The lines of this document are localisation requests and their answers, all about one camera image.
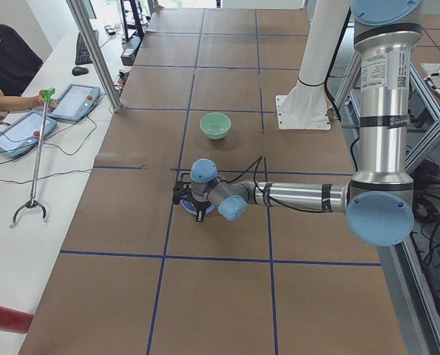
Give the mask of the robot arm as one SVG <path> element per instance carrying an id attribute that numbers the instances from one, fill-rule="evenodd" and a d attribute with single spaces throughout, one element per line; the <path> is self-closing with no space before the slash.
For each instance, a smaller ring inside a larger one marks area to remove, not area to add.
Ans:
<path id="1" fill-rule="evenodd" d="M 345 214 L 351 231 L 374 246 L 401 243 L 414 225 L 413 179 L 405 171 L 410 54 L 422 36 L 421 1 L 318 1 L 297 84 L 276 98 L 280 129 L 328 129 L 325 88 L 349 21 L 360 56 L 359 163 L 345 185 L 237 183 L 196 160 L 180 196 L 203 219 L 213 206 L 229 221 L 250 204 Z"/>

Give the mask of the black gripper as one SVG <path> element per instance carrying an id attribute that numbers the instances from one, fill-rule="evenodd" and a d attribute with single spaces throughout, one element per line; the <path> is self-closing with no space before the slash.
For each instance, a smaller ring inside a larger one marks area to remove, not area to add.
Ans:
<path id="1" fill-rule="evenodd" d="M 211 211 L 211 203 L 207 200 L 206 197 L 202 195 L 198 195 L 194 192 L 191 193 L 192 196 L 192 204 L 196 211 L 196 221 L 202 223 L 204 221 L 205 211 Z"/>

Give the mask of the person hand holding grabber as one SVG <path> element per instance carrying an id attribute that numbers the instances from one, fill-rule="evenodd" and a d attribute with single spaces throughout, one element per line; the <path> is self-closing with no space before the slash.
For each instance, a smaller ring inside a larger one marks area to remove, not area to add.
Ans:
<path id="1" fill-rule="evenodd" d="M 39 92 L 38 97 L 37 97 L 36 107 L 42 107 L 44 105 L 44 103 L 45 103 L 45 95 L 44 95 L 44 93 L 45 93 L 44 90 L 41 90 Z M 48 103 L 48 107 L 49 108 L 55 108 L 56 104 L 57 104 L 57 100 L 51 98 L 49 103 Z"/>

